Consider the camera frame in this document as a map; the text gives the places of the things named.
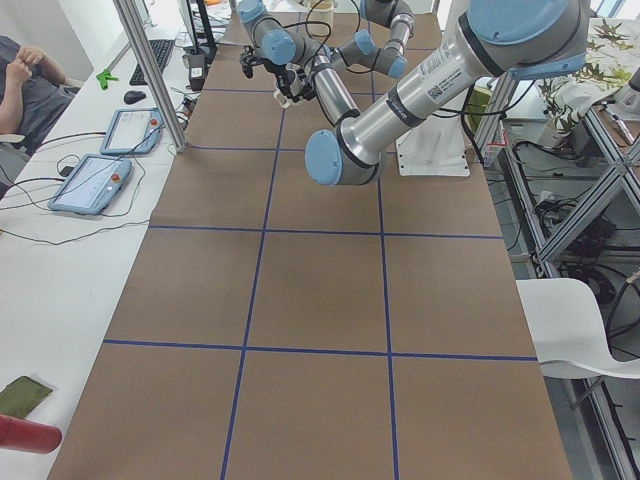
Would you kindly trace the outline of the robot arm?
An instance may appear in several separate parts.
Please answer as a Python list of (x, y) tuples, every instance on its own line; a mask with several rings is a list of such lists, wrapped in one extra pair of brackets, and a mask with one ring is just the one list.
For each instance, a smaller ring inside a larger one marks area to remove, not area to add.
[(261, 1), (241, 1), (238, 15), (258, 56), (277, 65), (312, 66), (322, 58), (339, 71), (354, 65), (398, 79), (405, 72), (404, 52), (414, 34), (415, 18), (404, 1), (362, 1), (359, 17), (390, 31), (387, 42), (378, 47), (367, 29), (356, 31), (337, 47), (328, 47), (329, 23), (318, 21), (320, 34), (295, 31), (268, 13)]
[[(390, 30), (384, 49), (364, 34), (339, 56), (321, 43), (285, 29), (260, 1), (243, 1), (238, 14), (259, 56), (271, 66), (305, 70), (332, 129), (315, 132), (305, 148), (305, 167), (321, 185), (365, 185), (386, 164), (388, 145), (421, 125), (481, 77), (513, 71), (522, 79), (579, 70), (589, 28), (586, 1), (472, 1), (453, 31), (412, 71), (404, 70), (407, 40), (414, 33), (403, 1), (363, 1), (362, 18)], [(396, 84), (359, 111), (338, 72), (353, 63), (380, 60)]]

